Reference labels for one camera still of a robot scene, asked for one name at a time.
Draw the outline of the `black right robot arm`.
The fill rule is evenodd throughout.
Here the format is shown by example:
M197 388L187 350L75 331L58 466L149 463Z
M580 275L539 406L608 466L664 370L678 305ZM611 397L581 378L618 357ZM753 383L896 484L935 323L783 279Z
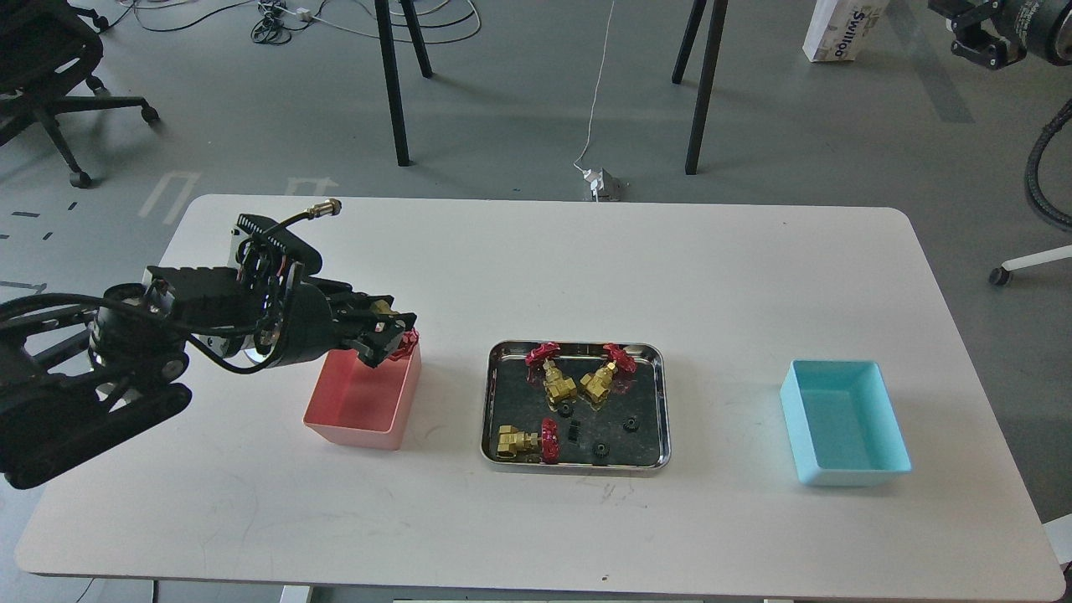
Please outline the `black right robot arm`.
M951 53L996 71L1027 54L1052 65L1071 59L1069 1L928 1L954 35Z

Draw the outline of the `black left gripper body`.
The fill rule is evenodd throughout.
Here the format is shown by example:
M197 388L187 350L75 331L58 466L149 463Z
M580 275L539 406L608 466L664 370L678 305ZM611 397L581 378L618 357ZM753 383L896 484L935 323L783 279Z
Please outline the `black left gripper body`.
M353 348L368 327L371 298L348 283L312 277L297 286L291 321L276 366L321 358L334 348Z

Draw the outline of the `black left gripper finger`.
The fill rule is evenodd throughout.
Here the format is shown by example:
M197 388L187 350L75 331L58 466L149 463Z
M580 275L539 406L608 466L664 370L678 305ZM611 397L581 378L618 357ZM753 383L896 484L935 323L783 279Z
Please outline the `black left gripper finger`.
M389 354L389 352L383 345L387 343L388 338L391 336L391 333L387 329L383 332L372 329L348 333L348 335L342 337L338 347L355 351L358 354L358 359L364 363L364 366L376 368L383 362L386 362L383 354Z
M394 298L390 295L370 295L363 291L337 291L334 294L334 320L344 332L378 330L399 326L403 330L416 327L417 317L413 312L396 312Z

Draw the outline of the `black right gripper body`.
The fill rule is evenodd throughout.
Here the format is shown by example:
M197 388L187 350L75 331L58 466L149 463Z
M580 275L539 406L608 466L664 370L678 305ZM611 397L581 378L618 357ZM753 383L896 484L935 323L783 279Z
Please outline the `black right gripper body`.
M954 56L992 71L1026 58L1027 50L1021 44L984 28L984 23L1000 15L1004 1L928 1L928 8L948 23L954 36L951 43Z

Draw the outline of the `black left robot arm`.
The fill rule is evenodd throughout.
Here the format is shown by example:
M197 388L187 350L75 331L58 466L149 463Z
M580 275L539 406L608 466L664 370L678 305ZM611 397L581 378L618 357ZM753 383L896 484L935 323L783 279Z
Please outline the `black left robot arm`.
M322 279L322 256L291 226L337 216L327 198L276 221L241 214L223 267L150 265L100 296L3 304L1 466L26 490L172 420L190 405L187 345L233 374L352 350L364 366L404 358L416 314Z

